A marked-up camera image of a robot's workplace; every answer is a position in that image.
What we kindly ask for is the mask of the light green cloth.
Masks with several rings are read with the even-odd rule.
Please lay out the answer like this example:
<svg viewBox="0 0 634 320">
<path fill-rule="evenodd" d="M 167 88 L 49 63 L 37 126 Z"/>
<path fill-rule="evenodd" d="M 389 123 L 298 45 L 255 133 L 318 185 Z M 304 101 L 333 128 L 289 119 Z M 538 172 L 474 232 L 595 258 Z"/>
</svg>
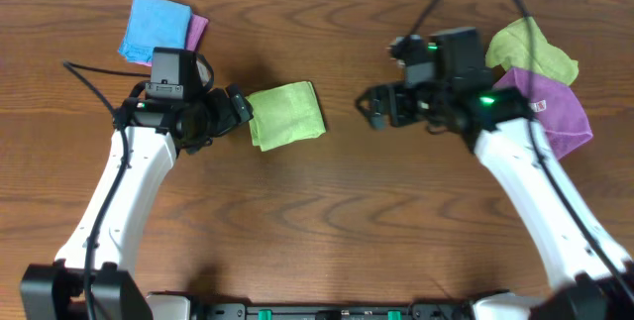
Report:
<svg viewBox="0 0 634 320">
<path fill-rule="evenodd" d="M 310 81 L 284 84 L 247 97 L 254 117 L 252 144 L 267 152 L 326 132 L 317 95 Z"/>
</svg>

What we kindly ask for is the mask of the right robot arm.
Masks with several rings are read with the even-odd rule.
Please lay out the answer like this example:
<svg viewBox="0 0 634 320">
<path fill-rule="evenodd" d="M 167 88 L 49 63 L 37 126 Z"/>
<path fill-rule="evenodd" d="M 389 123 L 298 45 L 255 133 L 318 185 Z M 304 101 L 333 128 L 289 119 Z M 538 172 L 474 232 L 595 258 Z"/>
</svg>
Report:
<svg viewBox="0 0 634 320">
<path fill-rule="evenodd" d="M 585 205 L 518 89 L 391 83 L 365 91 L 356 107 L 375 129 L 425 121 L 431 134 L 460 135 L 527 228 L 551 295 L 484 296 L 471 303 L 472 318 L 632 318 L 633 260 Z"/>
</svg>

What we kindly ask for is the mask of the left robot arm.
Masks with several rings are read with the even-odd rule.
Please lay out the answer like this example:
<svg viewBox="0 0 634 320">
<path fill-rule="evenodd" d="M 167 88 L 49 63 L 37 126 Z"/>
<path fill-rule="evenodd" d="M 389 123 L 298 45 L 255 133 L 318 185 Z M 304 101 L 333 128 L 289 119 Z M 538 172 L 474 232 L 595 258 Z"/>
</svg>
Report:
<svg viewBox="0 0 634 320">
<path fill-rule="evenodd" d="M 196 319 L 187 295 L 145 296 L 134 281 L 145 224 L 178 154 L 193 154 L 250 121 L 237 85 L 189 99 L 124 100 L 107 164 L 88 207 L 50 266 L 30 265 L 20 283 L 29 319 Z"/>
</svg>

